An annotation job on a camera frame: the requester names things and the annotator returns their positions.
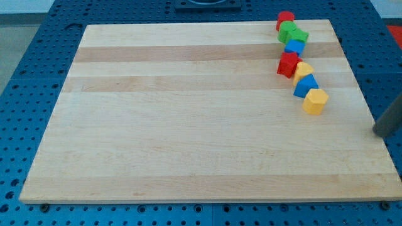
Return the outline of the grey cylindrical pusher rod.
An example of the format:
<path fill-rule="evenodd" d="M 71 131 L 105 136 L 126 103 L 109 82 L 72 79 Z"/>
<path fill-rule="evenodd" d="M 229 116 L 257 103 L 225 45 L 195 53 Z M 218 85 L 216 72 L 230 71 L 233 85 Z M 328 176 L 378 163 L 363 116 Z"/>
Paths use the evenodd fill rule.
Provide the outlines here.
<path fill-rule="evenodd" d="M 379 137 L 388 137 L 401 127 L 401 94 L 395 98 L 382 116 L 374 123 L 372 131 Z"/>

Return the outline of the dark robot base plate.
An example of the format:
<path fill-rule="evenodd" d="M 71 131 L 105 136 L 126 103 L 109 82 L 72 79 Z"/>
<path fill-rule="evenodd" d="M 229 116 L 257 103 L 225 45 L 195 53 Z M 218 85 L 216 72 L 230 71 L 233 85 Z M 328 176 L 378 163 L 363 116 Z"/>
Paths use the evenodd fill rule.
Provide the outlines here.
<path fill-rule="evenodd" d="M 240 10 L 241 0 L 174 0 L 175 11 Z"/>

